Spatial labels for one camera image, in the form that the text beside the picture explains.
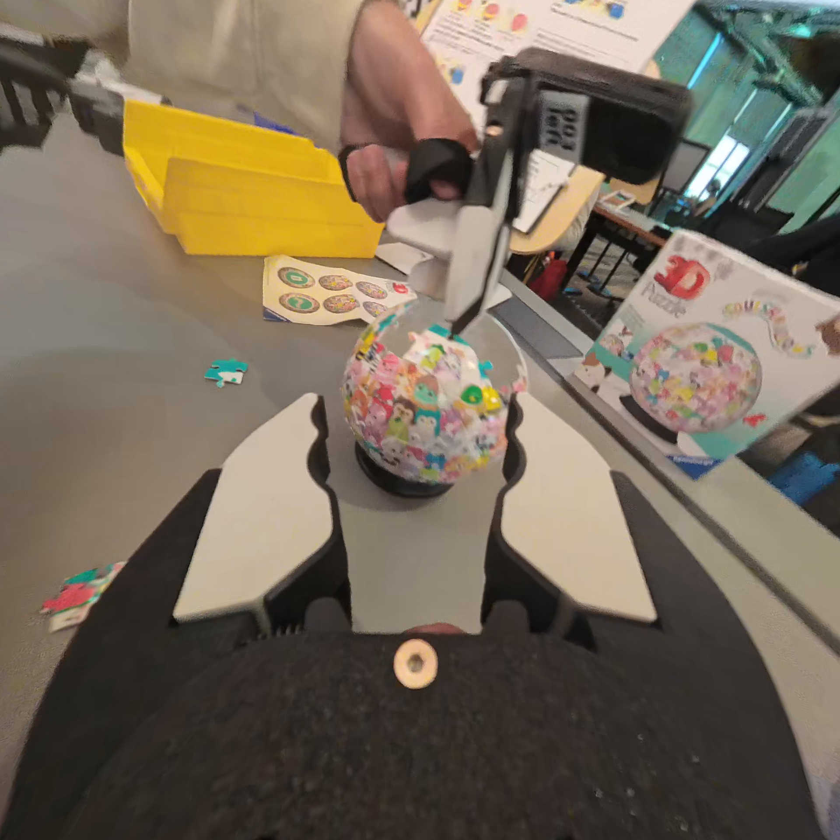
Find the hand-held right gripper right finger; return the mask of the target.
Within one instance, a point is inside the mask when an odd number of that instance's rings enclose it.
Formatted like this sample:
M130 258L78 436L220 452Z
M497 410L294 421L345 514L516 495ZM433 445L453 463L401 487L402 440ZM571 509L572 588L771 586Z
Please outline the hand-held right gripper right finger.
M592 444L530 393L507 418L505 480L488 534L480 621L520 605L530 632L568 633L584 616L658 620L613 472Z

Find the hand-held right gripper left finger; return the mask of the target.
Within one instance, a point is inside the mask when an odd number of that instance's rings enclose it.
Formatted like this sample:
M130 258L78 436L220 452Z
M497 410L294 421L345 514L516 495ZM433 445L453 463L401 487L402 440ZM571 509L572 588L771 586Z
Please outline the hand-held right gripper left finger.
M307 393L226 458L173 608L176 622L248 614L272 635L303 627L308 607L322 598L352 621L328 437L324 400Z

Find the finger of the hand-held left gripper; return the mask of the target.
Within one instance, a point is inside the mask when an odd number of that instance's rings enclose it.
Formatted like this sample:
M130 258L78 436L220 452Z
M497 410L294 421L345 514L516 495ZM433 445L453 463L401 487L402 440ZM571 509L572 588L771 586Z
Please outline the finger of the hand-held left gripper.
M511 220L516 208L517 178L512 152L481 152L464 205L498 207L502 210L502 267L508 257Z
M467 330L487 308L501 269L502 210L462 206L456 216L445 290L445 320L451 332Z

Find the colourful puzzle ball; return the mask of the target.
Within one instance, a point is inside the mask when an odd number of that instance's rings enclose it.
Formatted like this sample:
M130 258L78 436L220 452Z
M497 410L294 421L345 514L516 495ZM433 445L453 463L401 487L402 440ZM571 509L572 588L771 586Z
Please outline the colourful puzzle ball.
M416 299L368 325L341 384L355 443L394 475L455 485L503 459L508 410L528 389L527 366L509 330L488 311L455 334L442 306ZM437 324L468 342L483 371L442 364L435 371L403 358L408 333Z

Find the person's left forearm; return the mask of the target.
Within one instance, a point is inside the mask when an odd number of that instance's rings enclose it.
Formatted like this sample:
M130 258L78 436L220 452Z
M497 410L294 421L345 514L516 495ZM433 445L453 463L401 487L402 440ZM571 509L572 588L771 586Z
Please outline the person's left forearm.
M423 140L479 141L412 22L394 2L363 3L347 61L340 145L409 151Z

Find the black ball stand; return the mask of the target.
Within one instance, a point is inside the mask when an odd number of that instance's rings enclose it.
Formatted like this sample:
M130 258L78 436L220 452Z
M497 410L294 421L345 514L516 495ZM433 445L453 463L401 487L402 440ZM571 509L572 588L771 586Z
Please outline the black ball stand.
M378 465L370 457L366 449L359 443L353 448L357 463L367 479L384 492L408 500L427 500L441 497L452 489L446 483L428 483L419 480L409 480L394 475L389 470Z

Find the pink and white puzzle piece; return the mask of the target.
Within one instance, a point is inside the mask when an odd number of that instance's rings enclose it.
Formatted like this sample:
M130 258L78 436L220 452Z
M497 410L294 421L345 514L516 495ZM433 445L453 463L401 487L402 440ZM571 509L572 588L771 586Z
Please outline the pink and white puzzle piece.
M97 602L101 587L94 581L64 584L59 592L43 602L40 614L47 619L50 634L77 627Z

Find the puzzle box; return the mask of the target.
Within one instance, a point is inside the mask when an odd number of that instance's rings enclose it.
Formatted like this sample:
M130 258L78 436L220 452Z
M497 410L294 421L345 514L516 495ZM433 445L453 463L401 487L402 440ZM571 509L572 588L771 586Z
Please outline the puzzle box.
M572 381L698 480L838 385L838 314L836 297L681 230Z

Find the person's left hand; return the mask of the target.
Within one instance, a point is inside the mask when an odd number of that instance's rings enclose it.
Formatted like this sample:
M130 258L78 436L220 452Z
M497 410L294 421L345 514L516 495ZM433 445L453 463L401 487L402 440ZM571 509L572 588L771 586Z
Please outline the person's left hand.
M455 140L468 151L475 149L477 141L470 125L454 131L432 128L417 132L409 128L402 132L375 132L370 125L363 127L359 124L353 130L344 130L345 143L359 146L346 159L349 190L372 221L381 224L394 210L406 204L407 162L390 162L386 149L406 151L412 144L424 139Z

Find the white paper sheet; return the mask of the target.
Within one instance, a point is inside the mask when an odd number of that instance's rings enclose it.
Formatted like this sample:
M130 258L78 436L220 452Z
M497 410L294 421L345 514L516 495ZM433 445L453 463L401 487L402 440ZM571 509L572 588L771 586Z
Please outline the white paper sheet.
M520 213L512 228L528 235L565 188L577 164L540 150L530 153Z

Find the red bag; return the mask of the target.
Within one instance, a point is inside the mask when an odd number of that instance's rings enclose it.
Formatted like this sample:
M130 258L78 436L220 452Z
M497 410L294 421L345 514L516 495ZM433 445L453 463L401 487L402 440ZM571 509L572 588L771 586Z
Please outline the red bag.
M544 301L551 301L562 290L568 273L568 261L552 257L544 262L540 272L535 272L528 287Z

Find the printed instruction sheet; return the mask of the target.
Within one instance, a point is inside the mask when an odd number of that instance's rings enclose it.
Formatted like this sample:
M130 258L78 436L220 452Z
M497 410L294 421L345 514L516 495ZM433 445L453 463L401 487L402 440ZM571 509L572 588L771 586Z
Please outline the printed instruction sheet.
M417 297L404 282L317 266L285 255L267 257L263 319L311 326L370 323Z

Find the blue object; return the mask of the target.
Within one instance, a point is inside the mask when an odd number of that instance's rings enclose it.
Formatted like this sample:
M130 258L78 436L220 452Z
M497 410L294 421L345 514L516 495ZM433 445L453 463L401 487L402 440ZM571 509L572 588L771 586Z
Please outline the blue object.
M782 495L803 507L831 486L838 475L837 461L824 460L815 452L805 451L777 468L767 480Z

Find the blue plastic bin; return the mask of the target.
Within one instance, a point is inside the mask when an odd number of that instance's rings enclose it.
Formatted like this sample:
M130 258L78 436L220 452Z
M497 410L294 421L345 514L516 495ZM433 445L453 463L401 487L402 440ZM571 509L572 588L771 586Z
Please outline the blue plastic bin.
M302 139L307 139L308 137L305 134L302 134L290 126L286 125L285 123L276 122L272 119L266 118L264 115L259 113L258 111L254 111L253 113L254 118L254 125L257 128L261 128L264 130L269 130L276 133L282 133L292 137L298 137Z

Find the person's beige shirt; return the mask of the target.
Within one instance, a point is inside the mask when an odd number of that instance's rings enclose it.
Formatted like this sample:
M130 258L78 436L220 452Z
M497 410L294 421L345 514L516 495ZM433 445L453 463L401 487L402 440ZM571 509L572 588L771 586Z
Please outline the person's beige shirt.
M354 41L394 2L132 1L133 79L174 103L259 112L336 152Z

